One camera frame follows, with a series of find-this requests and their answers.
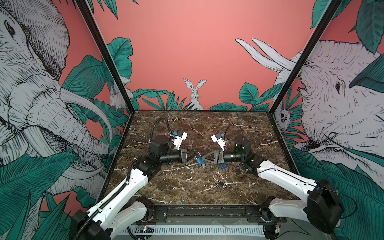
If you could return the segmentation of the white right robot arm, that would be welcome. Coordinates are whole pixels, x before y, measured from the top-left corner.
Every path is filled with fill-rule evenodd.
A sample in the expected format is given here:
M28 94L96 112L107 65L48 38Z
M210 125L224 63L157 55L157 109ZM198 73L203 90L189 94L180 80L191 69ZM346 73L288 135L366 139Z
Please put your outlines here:
M307 179L275 165L254 153L251 142L243 135L235 137L233 151L225 149L224 135L213 135L212 140L219 144L220 150L199 157L200 161L215 165L239 162L248 174L270 181L299 198L297 201L267 200L264 211L267 216L307 221L323 233L334 232L344 213L344 206L330 182Z

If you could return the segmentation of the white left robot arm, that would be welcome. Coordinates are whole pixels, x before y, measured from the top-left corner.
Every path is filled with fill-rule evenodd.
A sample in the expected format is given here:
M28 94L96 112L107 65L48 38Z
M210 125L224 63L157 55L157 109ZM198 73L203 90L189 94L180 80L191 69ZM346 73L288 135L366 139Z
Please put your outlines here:
M136 222L149 222L155 217L154 204L139 197L131 206L126 203L143 188L165 163L186 163L198 158L199 152L182 149L184 138L157 136L149 149L135 159L127 177L104 199L87 212L73 215L69 238L71 240L112 240Z

